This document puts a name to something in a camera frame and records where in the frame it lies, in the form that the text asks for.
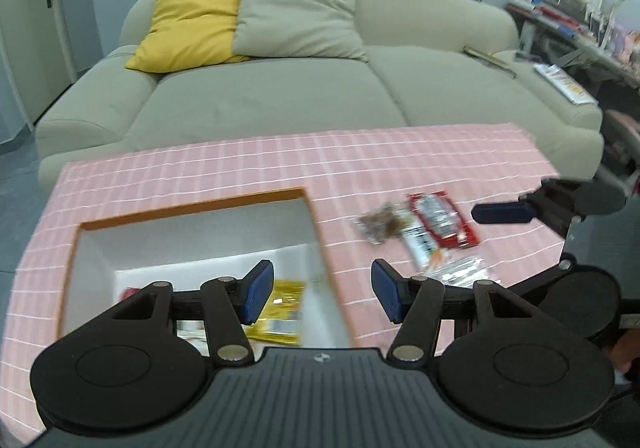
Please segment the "magazine on sofa arm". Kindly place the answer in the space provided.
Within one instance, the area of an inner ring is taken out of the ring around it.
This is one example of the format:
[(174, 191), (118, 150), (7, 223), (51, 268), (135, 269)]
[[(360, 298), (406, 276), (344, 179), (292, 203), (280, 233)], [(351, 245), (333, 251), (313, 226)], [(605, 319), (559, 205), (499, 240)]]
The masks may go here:
[(537, 63), (534, 65), (534, 70), (553, 88), (558, 90), (571, 104), (598, 104), (597, 99), (593, 98), (585, 87), (582, 87), (579, 82), (576, 82), (576, 80), (568, 75), (561, 67), (554, 64)]

